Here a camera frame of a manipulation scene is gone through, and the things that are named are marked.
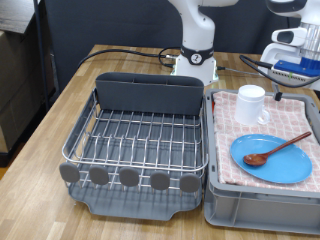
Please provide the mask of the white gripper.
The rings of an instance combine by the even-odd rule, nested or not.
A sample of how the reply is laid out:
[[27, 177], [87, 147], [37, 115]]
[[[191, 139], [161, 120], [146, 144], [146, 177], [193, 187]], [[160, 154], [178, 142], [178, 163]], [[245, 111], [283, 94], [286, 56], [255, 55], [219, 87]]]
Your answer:
[[[272, 65], [270, 69], [263, 69], [260, 67], [264, 73], [267, 73], [275, 79], [303, 79], [301, 74], [294, 73], [293, 71], [280, 70], [275, 67], [279, 63], [292, 63], [299, 65], [301, 57], [299, 56], [300, 50], [297, 47], [272, 43], [269, 44], [263, 51], [260, 61], [269, 63]], [[275, 101], [280, 101], [283, 93], [279, 89], [277, 83], [272, 83], [273, 98]]]

